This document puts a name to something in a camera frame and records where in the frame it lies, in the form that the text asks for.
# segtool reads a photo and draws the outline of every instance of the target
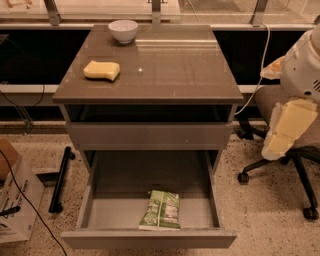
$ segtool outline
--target cabinet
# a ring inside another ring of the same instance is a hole
[[[91,61],[120,64],[111,83],[88,80]],[[95,26],[54,102],[90,179],[72,248],[227,248],[215,171],[242,96],[209,26],[140,25],[120,45]],[[152,189],[181,196],[180,231],[138,230]]]

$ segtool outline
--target countertop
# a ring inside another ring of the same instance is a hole
[[[91,61],[116,62],[114,82],[89,80]],[[121,45],[107,25],[93,27],[56,93],[64,104],[238,103],[238,85],[207,25],[139,25],[134,41]]]

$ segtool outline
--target green package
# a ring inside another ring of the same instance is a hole
[[[178,194],[152,190],[147,213],[139,223],[143,230],[180,230]]]

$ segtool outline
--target white robot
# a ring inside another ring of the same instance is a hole
[[[290,96],[273,109],[262,156],[283,157],[316,119],[320,103],[320,24],[305,32],[284,57],[261,72],[269,79],[280,78],[280,86]]]

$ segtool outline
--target terrazzo floor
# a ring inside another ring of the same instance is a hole
[[[35,173],[59,170],[64,148],[72,146],[66,134],[2,134],[22,155]],[[320,220],[304,219],[302,209],[309,207],[293,164],[272,163],[250,174],[247,186],[237,182],[241,169],[260,159],[263,141],[240,140],[232,134],[219,163],[216,182],[218,203],[226,230],[235,230],[237,238],[228,249],[165,249],[165,250],[72,250],[61,240],[62,231],[72,230],[77,221],[88,173],[79,152],[71,161],[62,196],[64,210],[48,213],[53,187],[46,187],[40,214],[62,243],[68,255],[83,256],[257,256],[257,255],[320,255]],[[320,200],[320,166],[306,161],[316,196]],[[0,244],[0,255],[63,255],[43,224],[36,219],[31,239]]]

